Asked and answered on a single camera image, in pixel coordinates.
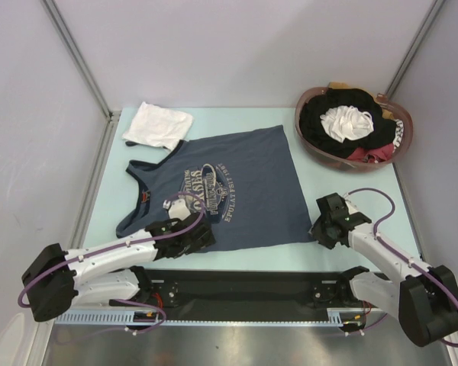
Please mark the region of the white graphic tank top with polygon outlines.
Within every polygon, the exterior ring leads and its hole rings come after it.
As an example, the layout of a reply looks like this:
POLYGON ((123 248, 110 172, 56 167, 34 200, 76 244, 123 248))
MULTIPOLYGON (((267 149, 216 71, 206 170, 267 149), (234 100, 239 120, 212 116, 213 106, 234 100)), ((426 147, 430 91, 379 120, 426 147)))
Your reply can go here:
POLYGON ((122 138, 129 143, 173 151, 194 121, 191 114, 142 102, 122 138))

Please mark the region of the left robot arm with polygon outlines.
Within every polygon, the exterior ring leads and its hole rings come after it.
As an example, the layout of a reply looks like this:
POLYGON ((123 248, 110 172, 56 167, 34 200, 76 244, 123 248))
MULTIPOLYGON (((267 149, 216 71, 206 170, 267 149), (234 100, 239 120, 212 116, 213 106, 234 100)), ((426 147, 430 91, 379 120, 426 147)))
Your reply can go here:
POLYGON ((163 203, 169 218, 94 248, 65 250, 54 243, 41 250, 21 276, 18 306, 36 322, 57 318, 76 304, 143 305, 153 285, 141 266, 179 258, 214 245, 208 202, 180 191, 163 203))

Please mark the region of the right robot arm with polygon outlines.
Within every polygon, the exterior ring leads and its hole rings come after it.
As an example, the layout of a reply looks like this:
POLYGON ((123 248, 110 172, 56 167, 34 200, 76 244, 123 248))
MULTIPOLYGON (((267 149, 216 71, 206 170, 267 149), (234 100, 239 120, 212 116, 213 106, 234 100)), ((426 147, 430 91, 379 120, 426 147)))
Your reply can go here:
POLYGON ((384 275, 363 266, 340 274, 337 298, 346 306, 370 303, 398 321, 416 346, 440 341, 458 348, 458 285, 446 266, 433 267, 397 246, 379 226, 390 216, 372 221, 350 201, 329 194, 316 200, 320 216, 310 234, 320 245, 346 246, 366 257, 384 275))

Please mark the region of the light blue table mat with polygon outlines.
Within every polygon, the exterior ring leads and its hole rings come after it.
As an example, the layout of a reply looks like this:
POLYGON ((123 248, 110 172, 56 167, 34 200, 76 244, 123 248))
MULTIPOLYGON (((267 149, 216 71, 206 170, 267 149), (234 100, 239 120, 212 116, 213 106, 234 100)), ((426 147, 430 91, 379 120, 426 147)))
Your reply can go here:
MULTIPOLYGON (((116 238, 115 227, 134 209, 137 185, 126 173, 132 159, 159 162, 163 149, 148 146, 127 147, 123 133, 131 124, 136 108, 124 108, 116 113, 117 123, 111 133, 111 148, 105 156, 106 166, 92 208, 83 246, 92 248, 116 238)), ((380 231, 405 251, 420 253, 414 230, 408 217, 401 186, 393 165, 374 172, 341 172, 311 159, 295 131, 295 111, 292 108, 189 108, 195 119, 189 130, 189 139, 217 136, 282 125, 296 167, 308 211, 313 220, 318 218, 316 199, 334 192, 352 191, 351 201, 365 215, 378 220, 395 204, 394 214, 380 225, 380 231)), ((215 271, 345 271, 362 265, 374 270, 373 263, 363 255, 337 245, 326 249, 316 242, 291 243, 268 248, 209 252, 178 259, 159 260, 151 268, 215 271)))

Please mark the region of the pink plastic laundry basket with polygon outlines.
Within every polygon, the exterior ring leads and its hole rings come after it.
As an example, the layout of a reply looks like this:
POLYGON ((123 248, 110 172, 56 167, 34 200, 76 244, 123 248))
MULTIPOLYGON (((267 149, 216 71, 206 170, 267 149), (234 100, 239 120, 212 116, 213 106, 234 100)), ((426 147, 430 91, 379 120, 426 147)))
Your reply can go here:
POLYGON ((403 156, 413 137, 403 107, 358 88, 307 90, 295 109, 295 128, 313 158, 341 171, 379 169, 403 156))

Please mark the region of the red garment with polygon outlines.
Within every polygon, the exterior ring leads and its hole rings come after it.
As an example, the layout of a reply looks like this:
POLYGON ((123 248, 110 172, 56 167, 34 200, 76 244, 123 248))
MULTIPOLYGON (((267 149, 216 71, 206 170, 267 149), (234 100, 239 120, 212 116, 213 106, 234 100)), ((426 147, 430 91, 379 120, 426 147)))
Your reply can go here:
POLYGON ((358 147, 350 156, 347 157, 347 159, 353 162, 378 164, 389 161, 392 158, 393 153, 392 143, 378 149, 364 149, 362 147, 358 147))

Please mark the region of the black garment pile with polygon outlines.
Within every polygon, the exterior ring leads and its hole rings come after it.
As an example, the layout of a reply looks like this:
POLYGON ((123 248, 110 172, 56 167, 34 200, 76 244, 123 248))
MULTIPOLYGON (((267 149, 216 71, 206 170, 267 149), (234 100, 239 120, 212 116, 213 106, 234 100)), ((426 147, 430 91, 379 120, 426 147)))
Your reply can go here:
POLYGON ((311 98, 301 110, 299 126, 305 140, 343 159, 358 148, 381 149, 396 136, 396 122, 384 118, 374 98, 358 88, 329 88, 311 98))

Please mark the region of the black white striped garment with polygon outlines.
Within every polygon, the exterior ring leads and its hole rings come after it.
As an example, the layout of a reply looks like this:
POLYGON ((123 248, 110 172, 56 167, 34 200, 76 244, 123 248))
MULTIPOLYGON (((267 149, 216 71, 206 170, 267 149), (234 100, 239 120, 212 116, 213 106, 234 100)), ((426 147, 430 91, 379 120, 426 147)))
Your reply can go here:
POLYGON ((403 136, 405 132, 405 125, 402 120, 395 119, 395 138, 392 142, 393 151, 395 152, 402 144, 403 136))

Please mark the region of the mustard yellow garment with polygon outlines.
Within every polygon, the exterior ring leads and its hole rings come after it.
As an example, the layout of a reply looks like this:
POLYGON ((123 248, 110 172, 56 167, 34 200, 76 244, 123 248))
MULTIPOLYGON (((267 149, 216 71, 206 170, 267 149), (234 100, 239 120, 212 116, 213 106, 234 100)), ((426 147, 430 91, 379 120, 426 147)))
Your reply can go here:
POLYGON ((332 89, 348 89, 350 86, 345 82, 329 82, 328 88, 332 89))

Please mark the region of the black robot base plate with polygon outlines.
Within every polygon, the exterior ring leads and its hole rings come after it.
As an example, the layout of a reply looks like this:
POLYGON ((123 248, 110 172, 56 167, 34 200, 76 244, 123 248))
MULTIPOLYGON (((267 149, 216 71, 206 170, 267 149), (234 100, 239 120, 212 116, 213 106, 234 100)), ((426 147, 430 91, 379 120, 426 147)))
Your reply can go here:
POLYGON ((131 304, 158 306, 164 312, 268 316, 272 310, 292 315, 320 309, 355 309, 365 318, 372 305, 352 298, 339 272, 270 272, 133 269, 139 291, 127 297, 131 304))

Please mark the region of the white strappy garment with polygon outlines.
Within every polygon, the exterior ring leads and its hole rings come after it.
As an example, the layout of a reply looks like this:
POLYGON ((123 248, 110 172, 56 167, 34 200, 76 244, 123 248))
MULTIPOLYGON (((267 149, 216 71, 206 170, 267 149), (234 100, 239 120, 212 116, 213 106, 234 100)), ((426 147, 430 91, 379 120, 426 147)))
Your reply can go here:
POLYGON ((330 108, 320 119, 324 132, 339 143, 360 140, 374 131, 372 115, 354 106, 330 108))

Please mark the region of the aluminium frame rail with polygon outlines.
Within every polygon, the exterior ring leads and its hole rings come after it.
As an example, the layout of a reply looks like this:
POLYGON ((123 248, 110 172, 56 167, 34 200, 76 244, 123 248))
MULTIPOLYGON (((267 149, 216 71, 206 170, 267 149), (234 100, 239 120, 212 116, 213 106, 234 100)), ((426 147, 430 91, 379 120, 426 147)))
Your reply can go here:
POLYGON ((121 111, 113 111, 106 121, 102 132, 92 170, 89 174, 88 184, 82 198, 82 204, 77 215, 75 225, 70 240, 66 244, 66 249, 81 249, 85 240, 85 235, 89 226, 92 210, 95 205, 96 196, 102 182, 103 171, 108 160, 115 131, 120 120, 121 111))

